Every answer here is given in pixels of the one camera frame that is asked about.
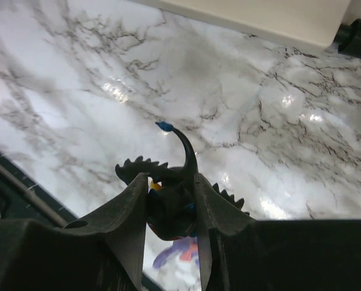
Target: gray marble veining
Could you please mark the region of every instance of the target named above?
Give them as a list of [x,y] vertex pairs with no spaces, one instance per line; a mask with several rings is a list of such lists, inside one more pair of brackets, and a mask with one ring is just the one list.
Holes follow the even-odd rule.
[[[258,219],[361,218],[361,60],[300,52],[129,1],[0,1],[0,150],[81,216],[138,155],[200,171]],[[152,260],[167,290],[197,269]]]

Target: black object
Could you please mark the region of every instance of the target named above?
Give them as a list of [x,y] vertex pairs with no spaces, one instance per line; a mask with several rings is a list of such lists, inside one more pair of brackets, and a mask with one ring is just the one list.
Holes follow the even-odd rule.
[[[168,163],[159,165],[151,159],[144,161],[139,156],[134,162],[127,159],[123,166],[116,165],[115,173],[129,185],[139,173],[147,173],[154,183],[160,182],[160,189],[151,189],[147,196],[147,223],[153,232],[162,240],[173,241],[187,236],[195,237],[196,206],[194,195],[194,176],[198,173],[198,163],[194,149],[188,138],[172,124],[164,121],[156,125],[165,132],[174,132],[183,144],[186,160],[182,167],[168,168]],[[241,209],[244,199],[235,201],[234,195],[227,191],[220,192],[218,184],[212,188],[218,195]]]
[[[37,200],[35,198],[35,201],[37,202],[42,201],[42,203],[40,203],[40,206],[46,204],[53,211],[46,212],[43,211],[41,207],[37,207],[36,204],[33,203],[31,199],[28,199],[33,197],[37,198]],[[55,201],[46,191],[44,191],[44,189],[41,186],[37,185],[22,170],[20,170],[15,165],[13,165],[1,153],[0,153],[0,213],[2,215],[2,219],[6,219],[4,220],[4,223],[9,222],[9,226],[7,226],[8,224],[5,224],[4,227],[5,230],[1,229],[0,232],[0,244],[1,244],[0,251],[5,251],[8,248],[7,245],[11,244],[12,242],[11,239],[13,239],[13,244],[11,245],[12,248],[14,248],[15,244],[19,243],[19,238],[17,237],[15,238],[14,235],[13,237],[11,237],[11,235],[12,232],[13,233],[20,232],[21,223],[18,223],[17,220],[13,221],[11,219],[31,218],[34,219],[35,221],[41,222],[41,225],[39,226],[34,221],[31,221],[31,224],[33,224],[35,228],[40,227],[41,229],[44,228],[44,226],[63,227],[66,226],[68,223],[76,220],[76,217],[73,214],[71,214],[60,203]],[[29,256],[35,259],[36,249],[37,251],[40,250],[43,253],[46,246],[44,246],[43,248],[41,246],[41,242],[39,242],[33,247],[34,247],[34,252],[29,254]],[[5,261],[6,263],[9,263],[7,257],[8,255],[5,257]],[[39,260],[37,263],[45,264],[47,263],[47,261],[44,260],[43,257],[42,260]],[[54,275],[54,271],[55,270],[50,270],[50,273],[45,275],[47,275],[48,278],[52,278]],[[162,291],[162,289],[158,287],[145,274],[142,274],[142,285],[148,291]],[[66,287],[61,286],[58,290],[65,290],[65,288]]]
[[[361,291],[361,220],[256,221],[192,179],[202,290]],[[0,221],[0,290],[139,290],[147,174],[64,229]]]
[[334,42],[338,53],[361,59],[361,19],[356,19],[351,25],[342,24]]

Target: black dragon figure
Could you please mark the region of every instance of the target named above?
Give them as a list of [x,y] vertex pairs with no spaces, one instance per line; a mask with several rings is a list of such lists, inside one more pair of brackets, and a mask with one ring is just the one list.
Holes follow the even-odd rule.
[[[165,132],[174,132],[180,138],[186,152],[184,166],[168,168],[167,162],[159,165],[159,162],[144,160],[139,156],[134,162],[127,159],[123,166],[117,164],[115,173],[126,185],[129,185],[139,173],[147,173],[152,178],[147,196],[147,223],[160,239],[173,241],[187,236],[195,237],[197,234],[194,176],[198,173],[198,164],[194,149],[187,137],[172,124],[156,124]],[[218,184],[212,187],[238,209],[243,207],[244,199],[235,201],[234,195],[229,196],[225,190],[220,192]]]

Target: dragon spike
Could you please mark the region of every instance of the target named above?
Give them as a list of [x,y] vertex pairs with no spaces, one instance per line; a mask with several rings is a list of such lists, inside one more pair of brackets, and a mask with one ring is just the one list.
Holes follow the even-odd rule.
[[182,176],[188,176],[194,178],[195,173],[198,172],[197,157],[195,156],[194,148],[187,136],[183,132],[176,129],[172,124],[166,123],[165,121],[156,122],[157,126],[165,132],[174,132],[183,144],[184,150],[186,151],[186,161],[183,168],[181,169]]
[[159,161],[152,162],[150,158],[144,160],[142,156],[139,156],[134,162],[127,159],[123,166],[117,164],[115,166],[115,173],[126,185],[129,185],[139,173],[148,173],[151,178],[157,177],[154,179],[155,182],[160,182],[162,181],[161,179],[181,181],[182,177],[180,174],[168,169],[165,164],[159,166],[159,163]]
[[242,209],[243,205],[245,204],[245,199],[241,198],[236,203],[238,209]]
[[217,193],[219,193],[219,185],[218,185],[218,183],[215,183],[215,184],[212,186],[212,188],[213,188]]

